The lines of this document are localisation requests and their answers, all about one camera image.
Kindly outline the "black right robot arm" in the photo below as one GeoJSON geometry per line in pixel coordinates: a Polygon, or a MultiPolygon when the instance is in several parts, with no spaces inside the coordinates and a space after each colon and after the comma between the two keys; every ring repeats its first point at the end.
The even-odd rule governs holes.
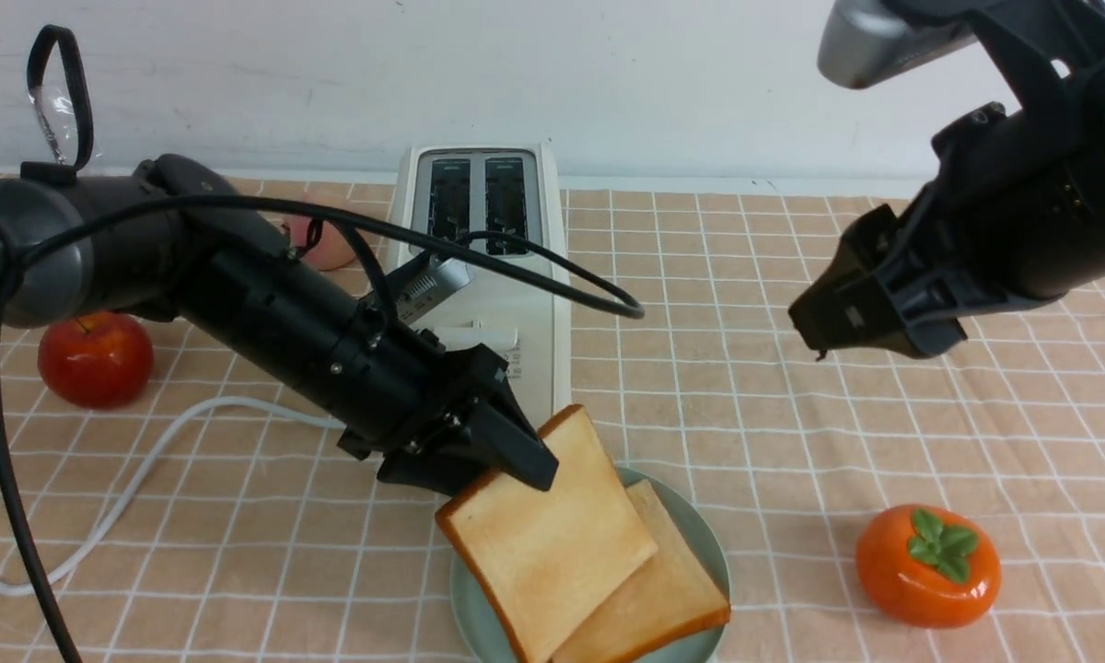
{"type": "Polygon", "coordinates": [[[1105,6],[838,1],[818,67],[865,90],[981,43],[1015,94],[932,138],[936,176],[902,213],[860,215],[789,307],[812,351],[940,356],[961,320],[1050,305],[1105,277],[1105,6]]]}

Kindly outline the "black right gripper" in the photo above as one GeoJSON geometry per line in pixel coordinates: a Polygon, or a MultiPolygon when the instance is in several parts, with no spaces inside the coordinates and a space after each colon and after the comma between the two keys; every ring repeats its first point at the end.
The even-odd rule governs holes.
{"type": "Polygon", "coordinates": [[[994,280],[959,239],[941,238],[920,214],[905,224],[880,206],[848,227],[829,280],[815,281],[787,314],[814,352],[877,349],[924,360],[968,340],[962,319],[1050,301],[994,280]]]}

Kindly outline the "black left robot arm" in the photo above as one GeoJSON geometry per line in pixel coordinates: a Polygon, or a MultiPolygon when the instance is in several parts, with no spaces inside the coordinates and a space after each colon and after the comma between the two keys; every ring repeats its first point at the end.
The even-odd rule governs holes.
{"type": "Polygon", "coordinates": [[[341,421],[343,450],[379,454],[381,482],[452,496],[501,471],[552,487],[557,457],[499,355],[448,351],[392,306],[352,297],[254,211],[157,211],[95,232],[27,269],[4,320],[34,329],[95,311],[193,323],[341,421]]]}

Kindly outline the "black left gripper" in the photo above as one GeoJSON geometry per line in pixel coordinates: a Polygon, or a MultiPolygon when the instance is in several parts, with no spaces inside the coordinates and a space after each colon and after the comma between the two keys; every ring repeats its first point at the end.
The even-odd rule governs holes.
{"type": "Polygon", "coordinates": [[[487,471],[547,492],[558,460],[506,383],[506,360],[484,344],[446,352],[431,383],[404,402],[404,415],[379,433],[343,430],[338,448],[358,460],[380,456],[377,478],[455,496],[487,471]]]}

